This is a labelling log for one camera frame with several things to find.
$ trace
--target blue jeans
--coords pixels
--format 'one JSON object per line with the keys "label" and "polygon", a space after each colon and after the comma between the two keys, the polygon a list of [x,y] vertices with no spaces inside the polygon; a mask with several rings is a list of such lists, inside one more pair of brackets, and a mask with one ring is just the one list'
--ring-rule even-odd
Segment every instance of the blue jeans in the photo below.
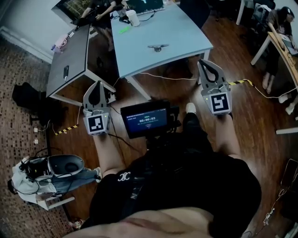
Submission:
{"label": "blue jeans", "polygon": [[58,194],[67,193],[82,185],[92,183],[96,180],[96,175],[97,173],[95,170],[89,171],[86,168],[83,168],[81,172],[73,176],[65,178],[52,177],[52,183]]}

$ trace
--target pink bag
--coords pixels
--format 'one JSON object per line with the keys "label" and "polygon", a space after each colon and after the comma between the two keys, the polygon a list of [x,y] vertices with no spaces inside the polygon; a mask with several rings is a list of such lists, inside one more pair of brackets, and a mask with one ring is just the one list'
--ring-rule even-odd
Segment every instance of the pink bag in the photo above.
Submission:
{"label": "pink bag", "polygon": [[63,46],[66,45],[67,43],[67,39],[69,38],[69,35],[68,34],[64,34],[62,35],[61,37],[59,37],[59,39],[56,41],[55,45],[58,47],[58,48],[61,48]]}

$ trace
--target white cup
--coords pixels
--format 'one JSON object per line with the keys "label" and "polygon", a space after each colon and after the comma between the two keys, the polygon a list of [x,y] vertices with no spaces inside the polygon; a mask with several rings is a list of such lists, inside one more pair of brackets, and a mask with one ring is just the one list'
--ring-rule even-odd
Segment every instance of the white cup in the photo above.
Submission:
{"label": "white cup", "polygon": [[127,17],[129,18],[130,23],[133,26],[138,26],[140,25],[140,21],[138,19],[138,16],[136,15],[135,10],[129,10],[126,12]]}

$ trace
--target foot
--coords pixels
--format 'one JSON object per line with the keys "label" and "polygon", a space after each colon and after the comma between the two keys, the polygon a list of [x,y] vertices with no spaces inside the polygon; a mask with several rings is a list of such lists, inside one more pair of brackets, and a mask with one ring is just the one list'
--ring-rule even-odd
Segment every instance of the foot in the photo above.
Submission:
{"label": "foot", "polygon": [[267,87],[268,87],[269,77],[270,77],[270,74],[268,72],[263,77],[263,83],[262,83],[262,85],[263,85],[263,89],[264,90],[266,90]]}
{"label": "foot", "polygon": [[108,51],[111,52],[111,51],[113,51],[114,49],[115,49],[114,43],[113,43],[113,42],[110,42],[110,43],[108,44]]}
{"label": "foot", "polygon": [[287,94],[281,96],[278,98],[279,103],[284,103],[285,101],[287,101],[289,99],[289,96]]}
{"label": "foot", "polygon": [[96,175],[98,177],[98,179],[96,179],[96,182],[99,183],[102,179],[102,172],[101,172],[101,169],[100,167],[97,167],[94,169],[96,171]]}
{"label": "foot", "polygon": [[290,103],[290,105],[285,109],[285,111],[290,115],[295,108],[295,104],[294,103]]}
{"label": "foot", "polygon": [[268,94],[271,93],[271,88],[272,88],[272,85],[273,85],[274,78],[275,78],[275,76],[271,75],[271,77],[270,77],[270,81],[269,81],[269,84],[268,84],[268,87],[267,87],[267,89],[266,89],[266,92],[267,92]]}
{"label": "foot", "polygon": [[196,113],[196,106],[192,103],[192,102],[189,102],[187,105],[186,105],[186,113]]}

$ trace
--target white shirt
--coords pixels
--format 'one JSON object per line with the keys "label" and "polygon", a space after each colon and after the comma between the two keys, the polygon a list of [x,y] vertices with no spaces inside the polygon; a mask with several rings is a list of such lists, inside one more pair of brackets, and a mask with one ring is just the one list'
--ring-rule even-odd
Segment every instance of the white shirt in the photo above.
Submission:
{"label": "white shirt", "polygon": [[[28,158],[26,157],[22,161],[24,163],[27,160]],[[16,166],[13,167],[12,181],[14,183],[14,187],[18,190],[17,192],[21,199],[37,204],[37,201],[36,201],[37,194],[43,194],[47,192],[57,192],[56,188],[52,183],[47,183],[47,182],[38,183],[38,182],[29,181],[26,178],[27,176],[26,172],[20,170],[19,168],[20,165],[21,165],[21,162],[19,162]]]}

